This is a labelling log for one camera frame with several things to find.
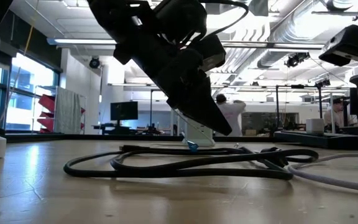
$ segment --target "table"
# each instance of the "table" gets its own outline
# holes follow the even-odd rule
[[[5,159],[0,159],[0,223],[358,223],[357,191],[304,179],[82,179],[70,177],[62,170],[64,163],[74,157],[111,151],[121,144],[169,145],[118,141],[8,144]],[[242,145],[256,151],[272,146],[296,148]],[[349,152],[318,151],[322,156]],[[146,166],[182,159],[185,158],[141,156],[128,159],[127,163]],[[110,169],[108,160],[100,158],[78,167]],[[252,167],[247,162],[219,166]],[[358,181],[356,158],[306,170]]]

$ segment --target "ceiling pipe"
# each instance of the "ceiling pipe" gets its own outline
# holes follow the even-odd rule
[[[270,35],[268,41],[277,42],[306,42],[315,38],[326,30],[324,24],[309,24],[313,21],[310,17],[311,12],[316,7],[325,8],[324,1],[329,4],[330,0],[307,0],[303,1],[297,9],[295,9],[291,15],[289,15],[280,26],[278,26]],[[336,7],[349,7],[349,4],[353,0],[332,0],[336,3],[341,2],[342,4],[336,4]],[[248,59],[240,66],[237,70],[238,76],[244,76],[247,74],[247,69],[250,66],[258,66],[260,68],[269,68],[278,62],[281,58],[288,55],[290,52],[271,52],[265,49],[257,49],[255,52],[248,57]],[[243,83],[234,83],[234,85],[243,85]]]

